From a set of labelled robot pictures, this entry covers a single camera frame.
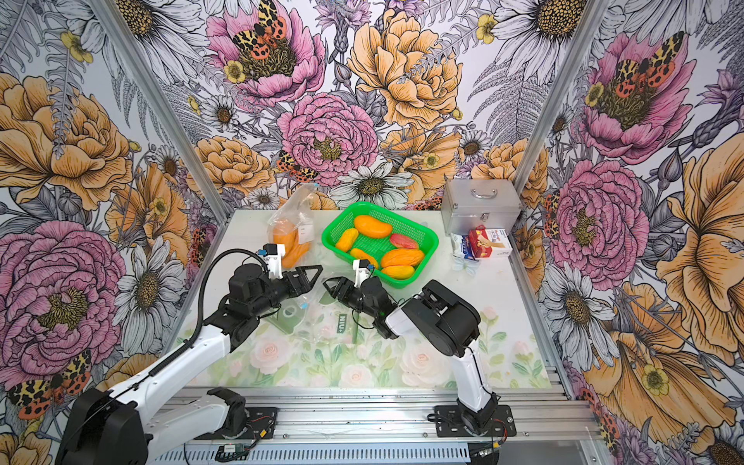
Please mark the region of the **clear zip-top bag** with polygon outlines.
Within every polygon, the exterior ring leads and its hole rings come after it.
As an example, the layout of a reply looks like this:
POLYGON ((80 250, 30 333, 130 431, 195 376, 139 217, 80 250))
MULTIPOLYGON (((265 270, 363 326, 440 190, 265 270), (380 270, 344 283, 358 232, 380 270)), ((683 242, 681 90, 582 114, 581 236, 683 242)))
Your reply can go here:
POLYGON ((297 229, 298 243, 312 242, 313 246, 315 223, 311 207, 316 194, 316 184, 300 185, 288 201, 272 215, 269 219, 269 239, 271 243, 274 243, 272 238, 274 230, 291 231, 297 229))

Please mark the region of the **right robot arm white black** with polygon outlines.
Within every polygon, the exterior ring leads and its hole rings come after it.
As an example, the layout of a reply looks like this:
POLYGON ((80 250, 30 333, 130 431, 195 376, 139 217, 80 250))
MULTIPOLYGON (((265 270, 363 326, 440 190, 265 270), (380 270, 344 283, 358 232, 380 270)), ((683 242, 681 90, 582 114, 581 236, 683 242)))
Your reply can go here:
POLYGON ((448 358, 455 376, 460 419, 451 425, 473 436, 483 436, 495 426, 499 395, 486 383, 477 355, 481 317, 466 300, 437 280, 397 302, 372 276, 360 284, 339 276, 324 281, 329 295, 356 313, 371 319, 371 328, 385 339, 418 333, 429 346, 448 358))

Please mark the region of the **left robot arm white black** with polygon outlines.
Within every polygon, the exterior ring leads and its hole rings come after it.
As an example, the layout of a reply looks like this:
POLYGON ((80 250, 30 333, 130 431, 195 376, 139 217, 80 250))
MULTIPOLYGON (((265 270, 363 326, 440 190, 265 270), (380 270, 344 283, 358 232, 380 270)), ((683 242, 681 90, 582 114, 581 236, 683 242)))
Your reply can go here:
POLYGON ((90 389, 74 403, 56 457, 58 464, 145 464, 205 434, 238 437, 249 424, 242 395, 215 387, 200 399, 161 408, 197 375, 226 358, 285 300, 309 293, 320 265, 272 278, 261 265, 234 271, 229 291, 199 331, 145 371, 108 389, 90 389))

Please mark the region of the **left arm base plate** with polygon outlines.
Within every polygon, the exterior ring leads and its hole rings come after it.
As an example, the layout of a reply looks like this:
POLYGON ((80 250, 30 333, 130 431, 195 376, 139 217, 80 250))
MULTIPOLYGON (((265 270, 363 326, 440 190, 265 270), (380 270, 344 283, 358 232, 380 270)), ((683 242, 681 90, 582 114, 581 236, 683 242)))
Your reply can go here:
POLYGON ((278 412, 275 407, 245 408, 242 414, 229 414, 221 428, 198 436, 196 440, 272 439, 278 412))

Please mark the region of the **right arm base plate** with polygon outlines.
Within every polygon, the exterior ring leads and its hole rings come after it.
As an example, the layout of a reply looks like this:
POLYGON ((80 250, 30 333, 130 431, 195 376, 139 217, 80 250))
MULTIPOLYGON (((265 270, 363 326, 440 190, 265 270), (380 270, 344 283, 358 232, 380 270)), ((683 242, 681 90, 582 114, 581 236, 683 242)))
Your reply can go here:
POLYGON ((435 425, 438 438, 509 439, 517 436, 515 416, 507 405, 497 405, 480 414, 473 414, 459 405, 439 405, 426 419, 435 425))

